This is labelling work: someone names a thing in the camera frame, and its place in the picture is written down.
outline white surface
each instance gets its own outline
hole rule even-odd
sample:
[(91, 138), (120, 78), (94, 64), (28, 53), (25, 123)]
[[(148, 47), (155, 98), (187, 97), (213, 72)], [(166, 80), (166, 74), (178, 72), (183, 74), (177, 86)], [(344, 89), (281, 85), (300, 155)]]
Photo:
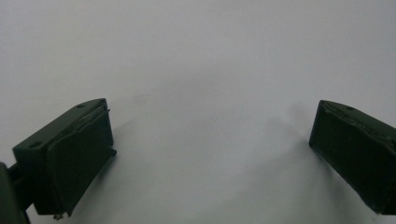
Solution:
[(320, 99), (396, 126), (395, 24), (395, 1), (1, 1), (1, 161), (106, 97), (119, 154), (59, 223), (394, 223), (307, 140)]

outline dark green plastic part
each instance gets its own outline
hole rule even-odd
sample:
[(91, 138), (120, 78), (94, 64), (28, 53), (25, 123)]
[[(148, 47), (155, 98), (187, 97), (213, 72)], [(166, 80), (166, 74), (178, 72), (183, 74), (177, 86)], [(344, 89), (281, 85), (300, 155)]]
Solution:
[(350, 106), (320, 101), (309, 145), (373, 211), (396, 215), (396, 129)]
[[(39, 215), (71, 216), (109, 158), (116, 155), (106, 99), (76, 105), (13, 148), (17, 163), (0, 166), (0, 208), (20, 217), (31, 203)], [(0, 223), (7, 217), (1, 214)]]

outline dark green object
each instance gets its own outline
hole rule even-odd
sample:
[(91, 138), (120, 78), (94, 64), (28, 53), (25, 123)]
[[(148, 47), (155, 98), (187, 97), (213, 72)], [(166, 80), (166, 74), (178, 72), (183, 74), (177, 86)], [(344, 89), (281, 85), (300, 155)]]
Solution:
[(373, 211), (396, 215), (396, 129), (350, 106), (320, 101), (309, 145)]
[[(0, 202), (0, 211), (15, 210), (16, 199), (21, 211), (33, 203), (39, 215), (71, 216), (97, 173), (117, 152), (112, 148), (108, 111), (106, 99), (74, 106), (15, 146), (17, 163), (7, 175), (0, 166), (0, 194), (7, 198)], [(4, 218), (1, 214), (0, 223), (24, 223)]]

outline white background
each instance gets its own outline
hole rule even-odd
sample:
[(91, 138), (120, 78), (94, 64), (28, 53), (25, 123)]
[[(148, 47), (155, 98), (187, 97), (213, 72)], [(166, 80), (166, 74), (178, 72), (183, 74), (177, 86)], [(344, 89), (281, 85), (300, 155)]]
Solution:
[(0, 78), (7, 166), (107, 98), (119, 154), (59, 223), (396, 221), (307, 145), (320, 99), (396, 126), (393, 0), (4, 0)]

